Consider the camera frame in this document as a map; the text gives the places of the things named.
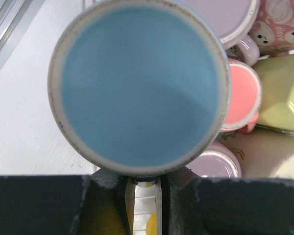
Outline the pale yellow mug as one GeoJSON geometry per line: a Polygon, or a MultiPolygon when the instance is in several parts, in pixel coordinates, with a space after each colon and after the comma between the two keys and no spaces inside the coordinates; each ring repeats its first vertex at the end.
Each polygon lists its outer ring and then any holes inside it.
{"type": "Polygon", "coordinates": [[[257,124],[294,132],[294,54],[259,60],[253,69],[263,90],[257,124]]]}

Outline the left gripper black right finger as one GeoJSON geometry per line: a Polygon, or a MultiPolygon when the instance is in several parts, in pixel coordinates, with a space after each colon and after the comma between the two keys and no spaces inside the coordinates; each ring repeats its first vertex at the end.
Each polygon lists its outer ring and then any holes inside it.
{"type": "Polygon", "coordinates": [[[294,180],[201,178],[182,168],[159,183],[161,235],[294,235],[294,180]]]}

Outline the pink mug white inside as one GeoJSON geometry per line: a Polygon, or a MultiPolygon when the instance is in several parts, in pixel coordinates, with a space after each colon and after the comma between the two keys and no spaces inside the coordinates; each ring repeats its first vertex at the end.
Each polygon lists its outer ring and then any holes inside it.
{"type": "Polygon", "coordinates": [[[229,59],[232,95],[222,132],[249,133],[256,126],[262,102],[262,85],[256,71],[247,64],[229,59]]]}

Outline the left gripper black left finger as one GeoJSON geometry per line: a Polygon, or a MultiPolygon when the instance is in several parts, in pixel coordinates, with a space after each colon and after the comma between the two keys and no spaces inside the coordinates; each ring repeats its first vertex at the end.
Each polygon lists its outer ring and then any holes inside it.
{"type": "Polygon", "coordinates": [[[92,175],[0,176],[0,235],[130,235],[134,186],[92,175]]]}

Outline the lavender mug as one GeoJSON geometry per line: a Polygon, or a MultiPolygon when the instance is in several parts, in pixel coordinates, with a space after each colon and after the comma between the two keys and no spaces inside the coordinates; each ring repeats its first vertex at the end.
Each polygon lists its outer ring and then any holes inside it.
{"type": "Polygon", "coordinates": [[[260,7],[259,0],[183,0],[202,16],[219,37],[230,58],[254,65],[260,51],[248,36],[260,7]]]}

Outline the yellow glass cup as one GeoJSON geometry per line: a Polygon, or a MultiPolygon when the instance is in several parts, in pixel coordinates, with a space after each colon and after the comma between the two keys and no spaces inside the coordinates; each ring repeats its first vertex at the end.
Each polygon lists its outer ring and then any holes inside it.
{"type": "Polygon", "coordinates": [[[157,235],[157,213],[154,212],[146,224],[146,235],[157,235]]]}

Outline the clear acrylic dish rack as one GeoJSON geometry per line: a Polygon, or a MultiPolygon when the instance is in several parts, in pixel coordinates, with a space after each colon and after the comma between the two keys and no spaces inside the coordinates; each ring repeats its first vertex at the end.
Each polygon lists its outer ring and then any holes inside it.
{"type": "Polygon", "coordinates": [[[135,188],[133,234],[146,235],[146,225],[151,215],[156,211],[155,185],[135,188]]]}

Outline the pink patterned mug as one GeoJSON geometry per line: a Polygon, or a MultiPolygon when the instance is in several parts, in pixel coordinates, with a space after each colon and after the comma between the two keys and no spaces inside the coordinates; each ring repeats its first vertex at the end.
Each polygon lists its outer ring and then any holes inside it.
{"type": "Polygon", "coordinates": [[[262,56],[294,49],[294,0],[262,0],[248,34],[262,56]]]}

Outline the mauve purple mug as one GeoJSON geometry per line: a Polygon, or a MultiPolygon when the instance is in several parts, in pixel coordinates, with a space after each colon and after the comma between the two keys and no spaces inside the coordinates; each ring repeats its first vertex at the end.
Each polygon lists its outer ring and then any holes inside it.
{"type": "Polygon", "coordinates": [[[186,167],[196,175],[204,178],[239,178],[242,176],[241,167],[236,156],[218,141],[214,141],[186,167]]]}

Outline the green-inside patterned mug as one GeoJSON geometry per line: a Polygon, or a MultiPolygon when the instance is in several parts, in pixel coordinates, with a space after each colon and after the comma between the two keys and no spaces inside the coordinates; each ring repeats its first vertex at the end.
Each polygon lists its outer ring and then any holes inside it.
{"type": "Polygon", "coordinates": [[[294,134],[254,129],[221,133],[218,141],[236,156],[243,177],[294,179],[294,134]]]}

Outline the light blue mug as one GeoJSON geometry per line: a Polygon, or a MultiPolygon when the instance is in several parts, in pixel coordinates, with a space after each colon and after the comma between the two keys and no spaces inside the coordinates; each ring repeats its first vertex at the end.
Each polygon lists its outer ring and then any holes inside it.
{"type": "Polygon", "coordinates": [[[100,168],[153,177],[184,167],[216,138],[231,96],[211,26],[174,0],[101,0],[60,36],[48,96],[70,145],[100,168]]]}

